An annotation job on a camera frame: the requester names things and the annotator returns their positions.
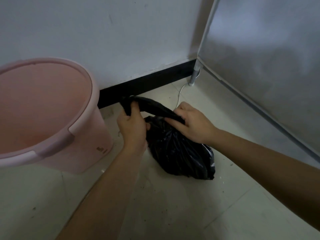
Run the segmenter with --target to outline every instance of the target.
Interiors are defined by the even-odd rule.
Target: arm
[[[118,117],[124,146],[58,236],[65,239],[117,239],[146,150],[146,123],[139,106]]]
[[[186,125],[166,121],[190,140],[204,143],[237,164],[291,211],[320,230],[320,170],[216,128],[182,102],[175,112]]]

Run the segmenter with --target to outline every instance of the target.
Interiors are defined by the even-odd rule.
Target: pink bucket
[[[81,173],[110,152],[99,89],[77,63],[22,60],[0,68],[0,167],[38,163]]]

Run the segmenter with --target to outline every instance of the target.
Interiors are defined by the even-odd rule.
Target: forearm
[[[122,149],[57,239],[117,239],[141,158]]]
[[[320,170],[223,130],[212,137],[210,146],[320,230]]]

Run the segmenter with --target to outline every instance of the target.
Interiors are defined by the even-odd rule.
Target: metal leg
[[[198,59],[195,61],[195,65],[193,68],[193,73],[191,75],[190,81],[188,82],[189,86],[193,86],[195,83],[196,78],[199,76],[200,74],[200,69],[203,67],[203,65],[201,64],[200,61],[198,61]]]

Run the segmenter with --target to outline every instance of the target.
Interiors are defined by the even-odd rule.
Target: black garbage bag
[[[138,102],[141,112],[155,115],[145,118],[151,125],[146,140],[152,156],[167,173],[203,180],[214,178],[211,148],[189,140],[164,120],[168,117],[184,124],[182,117],[152,99],[139,96],[126,97],[120,102],[127,115],[131,115],[132,101]]]

